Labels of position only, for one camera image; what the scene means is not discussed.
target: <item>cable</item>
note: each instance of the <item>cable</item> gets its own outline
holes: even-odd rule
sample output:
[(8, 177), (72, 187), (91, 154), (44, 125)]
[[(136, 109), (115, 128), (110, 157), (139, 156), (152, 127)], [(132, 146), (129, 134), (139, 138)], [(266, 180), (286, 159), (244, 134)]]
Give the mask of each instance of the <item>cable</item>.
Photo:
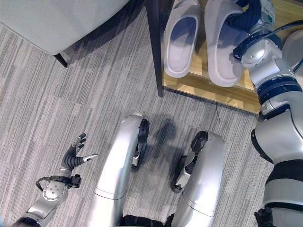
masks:
[(255, 44), (256, 42), (260, 41), (261, 39), (267, 38), (267, 37), (279, 32), (279, 31), (282, 31), (282, 30), (290, 28), (290, 27), (298, 26), (298, 25), (303, 25), (303, 20), (296, 20), (296, 21), (290, 22), (286, 25), (283, 25), (283, 26), (277, 28), (276, 30), (274, 30), (274, 31), (272, 31), (268, 34), (266, 34), (266, 35), (264, 35), (264, 36), (262, 36), (258, 39), (255, 39), (255, 40), (251, 41), (250, 43), (247, 44), (247, 46), (251, 46), (251, 45)]
[(240, 43), (235, 49), (233, 49), (233, 56), (234, 58), (238, 59), (241, 61), (243, 54), (248, 50), (248, 48), (250, 48), (253, 44), (259, 42), (262, 39), (265, 39), (281, 30), (290, 28), (290, 27), (294, 27), (294, 26), (298, 26), (298, 25), (303, 25), (303, 20), (296, 20), (293, 21), (291, 23), (288, 23), (286, 25), (283, 25), (279, 28), (277, 28), (276, 30), (266, 34), (266, 35), (261, 35), (259, 38), (256, 39), (252, 39), (254, 35), (249, 36), (248, 38), (246, 38), (242, 43)]
[(295, 68), (294, 68), (294, 73), (296, 73), (297, 71), (298, 71), (298, 69), (300, 68), (300, 66), (302, 65), (302, 63), (303, 63), (303, 58), (301, 59), (301, 61), (299, 61), (299, 63), (295, 66)]

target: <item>silver robot leg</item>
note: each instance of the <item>silver robot leg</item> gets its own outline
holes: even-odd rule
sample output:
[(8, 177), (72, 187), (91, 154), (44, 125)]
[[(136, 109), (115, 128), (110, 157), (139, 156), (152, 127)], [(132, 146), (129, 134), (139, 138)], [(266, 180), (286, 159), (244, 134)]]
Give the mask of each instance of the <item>silver robot leg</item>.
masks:
[(201, 131), (191, 144), (192, 152), (186, 159), (181, 158), (184, 167), (173, 186), (175, 192), (183, 192), (171, 227), (212, 225), (223, 173), (224, 145), (220, 136)]
[(140, 114), (130, 115), (122, 121), (94, 190), (88, 227), (120, 224), (131, 168), (138, 166), (146, 149), (148, 130), (149, 122)]

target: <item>slipper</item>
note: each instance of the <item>slipper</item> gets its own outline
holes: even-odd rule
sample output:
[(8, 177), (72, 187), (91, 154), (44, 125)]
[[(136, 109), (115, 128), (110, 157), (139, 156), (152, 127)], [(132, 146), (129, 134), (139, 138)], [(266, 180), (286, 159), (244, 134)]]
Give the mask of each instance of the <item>slipper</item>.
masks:
[(247, 32), (224, 23), (230, 14), (242, 12), (232, 0), (209, 0), (205, 7), (208, 75), (222, 87), (232, 87), (243, 75), (244, 67), (233, 58), (232, 51), (247, 37)]
[(188, 74), (200, 26), (197, 0), (176, 0), (164, 31), (164, 70), (175, 78)]

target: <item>sofa leg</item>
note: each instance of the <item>sofa leg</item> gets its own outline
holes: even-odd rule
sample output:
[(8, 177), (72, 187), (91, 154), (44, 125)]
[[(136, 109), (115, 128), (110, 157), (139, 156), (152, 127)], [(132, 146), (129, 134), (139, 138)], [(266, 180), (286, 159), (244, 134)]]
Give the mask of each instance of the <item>sofa leg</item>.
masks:
[(64, 58), (61, 56), (61, 54), (56, 54), (54, 57), (63, 65), (65, 68), (67, 68), (67, 63), (64, 60)]

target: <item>gray carpet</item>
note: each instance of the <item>gray carpet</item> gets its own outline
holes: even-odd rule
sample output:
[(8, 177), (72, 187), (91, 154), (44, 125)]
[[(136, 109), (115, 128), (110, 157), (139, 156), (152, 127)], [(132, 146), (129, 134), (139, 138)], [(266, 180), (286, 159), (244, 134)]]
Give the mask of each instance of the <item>gray carpet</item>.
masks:
[(215, 227), (255, 227), (272, 166), (252, 146), (256, 115), (165, 91), (157, 96), (147, 16), (132, 1), (96, 31), (65, 50), (62, 67), (0, 27), (0, 216), (10, 226), (40, 195), (35, 181), (50, 176), (76, 136), (87, 133), (82, 155), (99, 158), (74, 171), (82, 176), (48, 226), (83, 227), (100, 170), (123, 117), (151, 123), (141, 168), (132, 173), (125, 214), (165, 222), (179, 194), (169, 188), (178, 159), (199, 130), (226, 141)]

